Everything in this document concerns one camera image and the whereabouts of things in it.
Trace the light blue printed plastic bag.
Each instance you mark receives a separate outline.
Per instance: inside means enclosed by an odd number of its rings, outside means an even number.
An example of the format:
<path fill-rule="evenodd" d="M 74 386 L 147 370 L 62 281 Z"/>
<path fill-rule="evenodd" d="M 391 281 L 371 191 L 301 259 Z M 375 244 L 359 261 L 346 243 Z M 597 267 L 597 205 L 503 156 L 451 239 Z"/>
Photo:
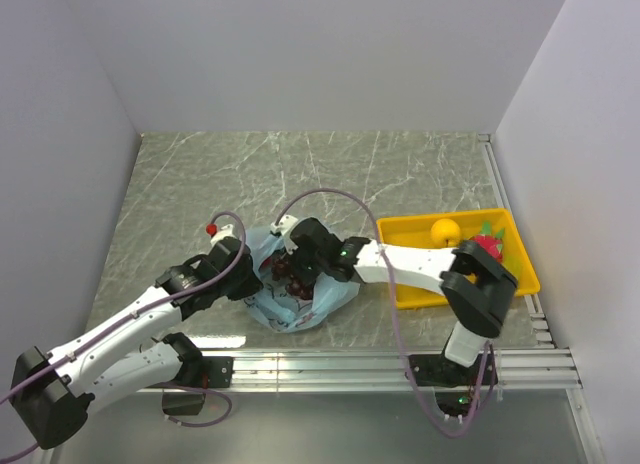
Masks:
<path fill-rule="evenodd" d="M 341 283 L 321 274 L 312 286 L 310 300 L 289 293 L 289 278 L 272 277 L 272 261 L 284 251 L 284 240 L 268 227 L 247 231 L 247 245 L 254 272 L 263 288 L 244 299 L 249 314 L 260 324 L 279 333 L 295 333 L 320 325 L 331 313 L 354 300 L 360 290 L 357 283 Z"/>

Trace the dark red grape bunch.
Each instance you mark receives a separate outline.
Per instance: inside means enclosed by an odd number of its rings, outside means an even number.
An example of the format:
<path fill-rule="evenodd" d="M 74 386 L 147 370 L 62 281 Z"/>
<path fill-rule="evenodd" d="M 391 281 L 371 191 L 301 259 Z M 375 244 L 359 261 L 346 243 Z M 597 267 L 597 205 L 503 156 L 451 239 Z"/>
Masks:
<path fill-rule="evenodd" d="M 290 254 L 278 251 L 271 256 L 271 277 L 274 281 L 284 283 L 285 291 L 292 297 L 303 301 L 311 301 L 314 295 L 315 282 L 305 283 L 294 269 Z"/>

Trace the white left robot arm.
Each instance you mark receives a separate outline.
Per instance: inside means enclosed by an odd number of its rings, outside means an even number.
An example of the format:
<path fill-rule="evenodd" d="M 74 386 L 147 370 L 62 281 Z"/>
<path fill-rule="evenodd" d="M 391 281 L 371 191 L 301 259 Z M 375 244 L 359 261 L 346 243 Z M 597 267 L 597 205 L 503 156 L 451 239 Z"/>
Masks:
<path fill-rule="evenodd" d="M 38 447 L 66 442 L 88 417 L 141 388 L 206 387 L 210 366 L 183 333 L 161 331 L 204 311 L 218 299 L 242 299 L 260 290 L 250 249 L 224 237 L 207 254 L 168 268 L 124 310 L 86 334 L 48 352 L 32 347 L 14 368 L 7 402 Z"/>

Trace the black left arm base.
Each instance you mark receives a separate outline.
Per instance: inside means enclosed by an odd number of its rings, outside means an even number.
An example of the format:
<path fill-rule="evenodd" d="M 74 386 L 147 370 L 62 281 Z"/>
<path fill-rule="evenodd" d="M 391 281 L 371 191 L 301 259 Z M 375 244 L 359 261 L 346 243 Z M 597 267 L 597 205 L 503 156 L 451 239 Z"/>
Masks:
<path fill-rule="evenodd" d="M 185 363 L 173 380 L 157 384 L 156 387 L 163 391 L 161 408 L 165 418 L 190 428 L 213 426 L 224 421 L 233 409 L 231 398 L 223 393 L 231 385 L 233 366 L 234 360 L 229 356 L 204 357 L 198 362 Z M 180 417 L 199 415 L 209 396 L 226 405 L 219 417 L 201 423 L 180 420 Z"/>

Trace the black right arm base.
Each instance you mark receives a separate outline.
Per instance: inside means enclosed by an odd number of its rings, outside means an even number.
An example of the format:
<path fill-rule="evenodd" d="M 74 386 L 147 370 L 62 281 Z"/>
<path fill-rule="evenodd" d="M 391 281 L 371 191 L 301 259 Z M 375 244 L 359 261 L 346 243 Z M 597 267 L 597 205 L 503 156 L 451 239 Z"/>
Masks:
<path fill-rule="evenodd" d="M 446 360 L 443 355 L 411 354 L 408 358 L 411 372 L 419 387 L 445 389 L 461 388 L 459 392 L 435 393 L 438 409 L 449 417 L 466 418 L 471 410 L 482 356 L 471 367 L 463 367 Z"/>

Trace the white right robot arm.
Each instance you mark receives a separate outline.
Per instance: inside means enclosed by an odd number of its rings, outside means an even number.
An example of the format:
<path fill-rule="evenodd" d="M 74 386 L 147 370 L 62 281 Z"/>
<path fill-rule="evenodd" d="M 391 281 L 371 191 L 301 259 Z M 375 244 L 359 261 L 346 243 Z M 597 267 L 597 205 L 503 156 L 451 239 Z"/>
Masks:
<path fill-rule="evenodd" d="M 445 298 L 457 322 L 444 347 L 440 370 L 462 383 L 477 355 L 502 330 L 518 281 L 475 241 L 453 248 L 422 249 L 365 237 L 339 239 L 316 218 L 285 215 L 272 225 L 284 239 L 293 275 L 309 284 L 324 274 L 338 282 L 415 287 Z"/>

